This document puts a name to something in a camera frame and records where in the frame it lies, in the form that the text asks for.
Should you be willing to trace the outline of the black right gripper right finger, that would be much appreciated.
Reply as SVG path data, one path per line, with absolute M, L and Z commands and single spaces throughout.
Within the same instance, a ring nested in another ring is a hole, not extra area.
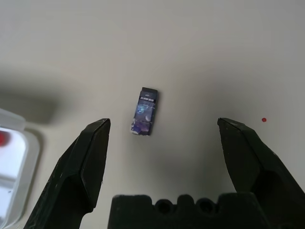
M 243 123 L 219 118 L 226 167 L 237 192 L 255 195 L 275 228 L 305 227 L 305 193 L 280 158 Z

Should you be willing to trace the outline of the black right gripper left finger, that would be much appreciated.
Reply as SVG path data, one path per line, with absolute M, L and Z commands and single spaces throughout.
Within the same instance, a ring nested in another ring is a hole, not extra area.
M 86 126 L 58 160 L 26 229 L 78 229 L 97 205 L 106 165 L 111 122 Z

